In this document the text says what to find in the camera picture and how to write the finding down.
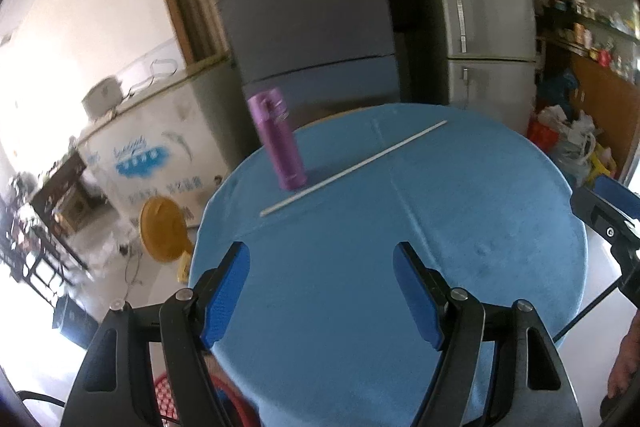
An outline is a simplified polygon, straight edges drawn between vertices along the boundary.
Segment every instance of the blue logo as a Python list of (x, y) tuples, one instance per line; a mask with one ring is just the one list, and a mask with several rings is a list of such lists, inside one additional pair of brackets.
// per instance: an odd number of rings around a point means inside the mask
[(116, 163), (118, 174), (126, 178), (150, 178), (154, 171), (164, 167), (170, 156), (169, 150), (164, 146), (158, 146), (140, 151), (145, 145), (140, 147), (139, 142), (138, 146), (130, 147), (129, 145), (118, 151), (120, 154), (116, 154), (116, 157), (124, 156), (125, 151), (131, 153), (129, 158)]

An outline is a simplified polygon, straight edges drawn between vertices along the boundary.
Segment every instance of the purple thermos bottle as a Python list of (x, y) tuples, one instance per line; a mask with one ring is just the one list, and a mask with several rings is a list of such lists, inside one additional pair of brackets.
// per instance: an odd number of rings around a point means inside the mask
[(260, 141), (267, 149), (280, 187), (294, 190), (306, 183), (305, 168), (298, 152), (296, 139), (287, 123), (287, 104), (275, 87), (253, 95), (249, 111), (254, 119)]

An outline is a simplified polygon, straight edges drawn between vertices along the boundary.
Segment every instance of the silver screw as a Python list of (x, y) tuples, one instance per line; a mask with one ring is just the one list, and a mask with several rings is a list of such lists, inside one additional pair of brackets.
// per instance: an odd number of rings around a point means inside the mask
[(124, 299), (115, 299), (109, 304), (109, 309), (114, 312), (121, 312), (124, 309)]
[(451, 289), (451, 298), (455, 299), (456, 301), (466, 301), (468, 297), (469, 297), (469, 294), (462, 288)]
[(178, 301), (190, 301), (193, 297), (193, 290), (191, 288), (182, 288), (175, 293), (175, 298)]
[(516, 306), (521, 312), (525, 312), (525, 313), (530, 312), (533, 309), (533, 305), (529, 301), (526, 301), (525, 299), (518, 299)]

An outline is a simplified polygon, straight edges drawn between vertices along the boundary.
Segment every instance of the chopstick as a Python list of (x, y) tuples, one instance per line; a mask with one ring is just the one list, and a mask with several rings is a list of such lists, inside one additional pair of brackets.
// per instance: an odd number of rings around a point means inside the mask
[(342, 172), (338, 172), (337, 174), (334, 174), (330, 178), (327, 178), (324, 181), (317, 183), (316, 185), (313, 185), (309, 188), (305, 188), (304, 190), (301, 190), (300, 192), (298, 192), (297, 194), (294, 194), (293, 196), (287, 198), (286, 200), (282, 200), (280, 203), (276, 203), (272, 206), (269, 206), (268, 208), (265, 208), (263, 211), (260, 212), (260, 217), (268, 216), (272, 212), (275, 212), (276, 210), (280, 210), (283, 206), (287, 206), (289, 203), (293, 203), (294, 201), (299, 200), (300, 198), (304, 198), (306, 195), (311, 194), (312, 192), (315, 192), (316, 190), (318, 190), (318, 188), (326, 187), (329, 183), (339, 180), (343, 176), (350, 174), (351, 172), (359, 169), (360, 167), (364, 167), (365, 165), (371, 163), (374, 160), (377, 160), (378, 158), (382, 158), (382, 156), (384, 156), (385, 154), (389, 154), (390, 152), (395, 151), (396, 149), (400, 149), (403, 145), (407, 145), (409, 142), (412, 142), (413, 140), (419, 138), (420, 136), (424, 136), (428, 132), (431, 132), (434, 129), (437, 129), (438, 127), (443, 126), (446, 123), (447, 123), (447, 120), (442, 120), (441, 122), (438, 122), (436, 125), (427, 127), (427, 129), (425, 129), (424, 131), (420, 131), (419, 133), (416, 133), (413, 136), (410, 136), (409, 138), (406, 138), (401, 142), (398, 142), (395, 145), (392, 145), (388, 149), (385, 149), (377, 154), (374, 154), (372, 157), (367, 158), (366, 160), (363, 160), (360, 163), (357, 163), (356, 165), (351, 166)]

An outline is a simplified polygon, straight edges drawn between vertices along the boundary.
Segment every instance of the round table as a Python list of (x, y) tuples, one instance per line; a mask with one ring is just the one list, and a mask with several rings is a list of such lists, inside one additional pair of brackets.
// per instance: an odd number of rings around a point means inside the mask
[[(290, 193), (264, 149), (209, 201), (191, 285), (232, 241), (250, 271), (214, 353), (267, 427), (409, 426), (438, 357), (392, 269), (409, 241), (427, 267), (480, 301), (529, 299), (551, 334), (578, 310), (584, 226), (562, 174), (527, 139), (451, 107), (392, 104), (301, 129), (308, 185), (438, 123), (444, 126), (260, 217)], [(481, 412), (483, 344), (468, 419)]]

